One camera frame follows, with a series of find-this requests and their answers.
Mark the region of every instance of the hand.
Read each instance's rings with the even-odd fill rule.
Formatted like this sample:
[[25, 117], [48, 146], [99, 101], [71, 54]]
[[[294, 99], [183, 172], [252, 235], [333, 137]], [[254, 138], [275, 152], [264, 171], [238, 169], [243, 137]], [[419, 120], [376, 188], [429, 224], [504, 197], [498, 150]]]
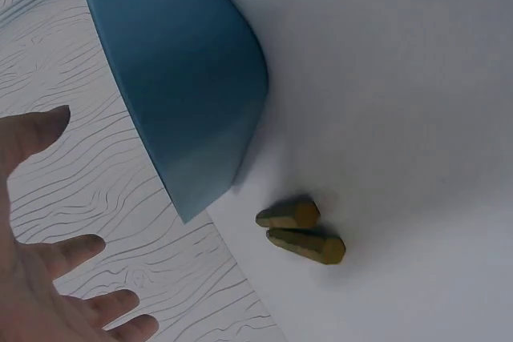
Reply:
[[138, 306], [135, 293], [121, 290], [81, 300], [59, 295], [53, 285], [105, 248], [100, 237], [21, 244], [10, 228], [7, 178], [21, 162], [55, 142], [69, 120], [68, 107], [0, 119], [0, 341], [144, 342], [158, 329], [150, 316], [103, 330]]

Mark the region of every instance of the wood grain pattern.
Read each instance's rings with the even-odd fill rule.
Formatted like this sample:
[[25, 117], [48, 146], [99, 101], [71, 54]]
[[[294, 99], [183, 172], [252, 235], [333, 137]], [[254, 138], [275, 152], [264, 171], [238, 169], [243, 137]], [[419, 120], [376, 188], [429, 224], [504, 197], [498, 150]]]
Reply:
[[63, 137], [10, 179], [21, 241], [90, 232], [107, 241], [103, 254], [57, 282], [59, 291], [136, 291], [141, 305], [130, 316], [156, 316], [158, 341], [285, 341], [208, 215], [178, 219], [85, 0], [0, 0], [0, 114], [62, 104], [72, 111]]

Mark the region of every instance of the black line pattern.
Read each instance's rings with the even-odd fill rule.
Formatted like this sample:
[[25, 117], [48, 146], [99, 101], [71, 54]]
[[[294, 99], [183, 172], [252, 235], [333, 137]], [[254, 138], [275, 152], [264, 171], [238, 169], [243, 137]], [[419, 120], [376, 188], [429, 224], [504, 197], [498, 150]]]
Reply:
[[88, 297], [119, 288], [161, 322], [154, 340], [283, 342], [208, 215], [176, 212], [132, 125], [85, 0], [0, 0], [0, 115], [69, 104], [64, 136], [10, 180], [21, 241], [94, 232], [107, 250], [58, 281]]

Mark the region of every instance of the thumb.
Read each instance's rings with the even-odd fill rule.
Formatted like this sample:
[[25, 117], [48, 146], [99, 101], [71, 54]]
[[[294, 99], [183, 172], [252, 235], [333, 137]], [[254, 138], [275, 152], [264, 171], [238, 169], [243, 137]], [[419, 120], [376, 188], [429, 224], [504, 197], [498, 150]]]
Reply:
[[0, 166], [5, 177], [31, 155], [46, 150], [70, 122], [69, 106], [0, 119]]

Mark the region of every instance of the blue bowl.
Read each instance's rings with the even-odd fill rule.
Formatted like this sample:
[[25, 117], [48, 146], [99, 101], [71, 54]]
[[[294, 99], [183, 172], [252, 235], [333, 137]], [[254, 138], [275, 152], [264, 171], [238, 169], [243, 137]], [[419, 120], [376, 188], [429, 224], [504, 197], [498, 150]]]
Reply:
[[87, 0], [115, 81], [183, 221], [225, 193], [268, 73], [230, 0]]

